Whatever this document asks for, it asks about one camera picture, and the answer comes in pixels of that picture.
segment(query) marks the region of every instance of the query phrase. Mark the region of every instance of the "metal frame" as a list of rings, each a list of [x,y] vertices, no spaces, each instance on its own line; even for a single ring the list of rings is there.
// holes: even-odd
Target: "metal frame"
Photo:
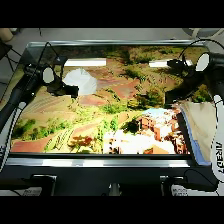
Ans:
[[[188,46],[192,40],[123,41],[82,40],[52,41],[52,46],[95,46],[95,45],[155,45]],[[31,42],[26,48],[43,47],[45,42]],[[206,47],[204,42],[194,46]],[[46,167],[190,167],[197,166],[190,155],[80,155],[80,154],[34,154],[10,153],[6,165]]]

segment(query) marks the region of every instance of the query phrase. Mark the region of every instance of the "logo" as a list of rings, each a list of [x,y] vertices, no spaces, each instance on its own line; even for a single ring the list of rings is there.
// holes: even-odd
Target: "logo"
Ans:
[[[223,164],[223,156],[222,156],[222,144],[216,142],[216,161],[217,166],[220,168],[218,172],[224,174],[224,164]]]

